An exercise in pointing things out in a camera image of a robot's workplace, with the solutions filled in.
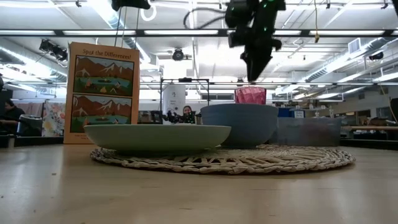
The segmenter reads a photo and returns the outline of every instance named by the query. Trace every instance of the metal frame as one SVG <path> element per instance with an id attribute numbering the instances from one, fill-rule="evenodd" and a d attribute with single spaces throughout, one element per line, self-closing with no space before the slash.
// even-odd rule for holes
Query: metal frame
<path id="1" fill-rule="evenodd" d="M 163 83 L 164 81 L 170 81 L 170 83 L 173 83 L 173 81 L 178 81 L 178 83 L 191 83 L 192 81 L 206 81 L 207 82 L 207 106 L 210 105 L 210 80 L 208 78 L 179 78 L 179 79 L 174 79 L 174 78 L 161 78 L 160 79 L 160 112 L 163 114 L 163 104 L 162 104 L 162 92 L 163 92 Z"/>
<path id="2" fill-rule="evenodd" d="M 233 29 L 0 29 L 0 37 L 227 37 Z M 398 29 L 319 29 L 320 37 L 398 37 Z M 315 37 L 314 29 L 276 29 L 274 37 Z"/>

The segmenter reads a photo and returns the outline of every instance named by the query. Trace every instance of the table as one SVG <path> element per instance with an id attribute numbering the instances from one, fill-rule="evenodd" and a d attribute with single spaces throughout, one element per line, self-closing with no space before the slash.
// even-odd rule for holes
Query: table
<path id="1" fill-rule="evenodd" d="M 199 175 L 90 160 L 93 146 L 0 149 L 0 223 L 395 223 L 398 152 L 344 147 L 355 166 Z"/>

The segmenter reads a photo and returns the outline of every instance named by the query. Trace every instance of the book illustration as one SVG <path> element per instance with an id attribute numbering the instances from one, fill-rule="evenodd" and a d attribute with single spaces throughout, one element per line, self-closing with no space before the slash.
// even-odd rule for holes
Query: book illustration
<path id="1" fill-rule="evenodd" d="M 85 125 L 131 124 L 131 99 L 73 95 L 71 133 L 84 133 Z"/>
<path id="2" fill-rule="evenodd" d="M 76 56 L 73 91 L 132 96 L 134 62 Z"/>

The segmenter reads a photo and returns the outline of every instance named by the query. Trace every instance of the ceiling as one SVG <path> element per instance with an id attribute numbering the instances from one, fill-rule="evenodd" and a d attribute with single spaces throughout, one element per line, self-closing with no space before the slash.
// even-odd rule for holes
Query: ceiling
<path id="1" fill-rule="evenodd" d="M 2 21 L 0 29 L 109 29 L 109 25 L 99 14 L 99 10 L 114 13 L 108 8 L 110 0 L 80 1 L 82 7 L 76 7 L 75 1 L 68 0 L 0 0 L 0 15 Z M 396 29 L 398 19 L 392 3 L 387 9 L 381 9 L 383 0 L 331 0 L 332 7 L 326 9 L 326 1 L 318 0 L 317 25 L 319 29 Z M 194 0 L 193 7 L 218 8 L 219 0 Z M 277 29 L 314 29 L 316 21 L 315 6 L 311 0 L 286 0 L 287 10 L 279 11 L 275 28 Z M 125 25 L 128 29 L 184 29 L 182 24 L 184 15 L 190 9 L 189 0 L 156 0 L 152 3 L 156 7 L 156 15 L 150 21 L 144 21 L 138 10 L 128 8 Z M 124 19 L 125 8 L 121 17 Z M 144 12 L 147 17 L 153 9 Z M 195 14 L 194 27 L 219 16 L 213 12 L 198 12 Z M 223 21 L 218 21 L 209 29 L 226 28 Z M 319 67 L 341 52 L 347 50 L 348 43 L 354 40 L 348 38 L 321 38 L 315 44 L 313 38 L 281 38 L 284 43 L 280 52 L 272 54 L 273 59 L 260 76 L 264 82 L 291 82 L 295 80 L 294 72 L 306 72 Z M 33 53 L 37 58 L 42 53 L 38 50 L 40 37 L 10 37 L 6 38 Z M 69 42 L 87 42 L 94 44 L 94 38 L 59 38 L 50 40 L 67 48 Z M 99 38 L 102 45 L 114 45 L 114 38 Z M 195 55 L 198 65 L 198 77 L 210 77 L 222 80 L 223 77 L 245 77 L 246 64 L 239 59 L 242 47 L 229 48 L 225 37 L 142 37 L 137 38 L 139 45 L 147 54 L 158 56 L 162 65 L 170 59 L 170 53 L 175 48 L 182 48 L 188 55 Z M 394 58 L 395 45 L 385 49 L 386 60 Z M 48 55 L 45 58 L 55 62 Z M 380 61 L 368 61 L 367 68 L 379 64 Z M 352 75 L 365 69 L 363 58 L 357 58 L 352 63 L 336 69 Z"/>

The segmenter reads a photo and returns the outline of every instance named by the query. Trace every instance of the white cylinder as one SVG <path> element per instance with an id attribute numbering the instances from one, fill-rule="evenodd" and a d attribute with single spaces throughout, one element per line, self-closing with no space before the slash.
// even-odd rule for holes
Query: white cylinder
<path id="1" fill-rule="evenodd" d="M 171 111 L 182 115 L 185 106 L 185 85 L 170 84 L 163 91 L 163 114 Z"/>

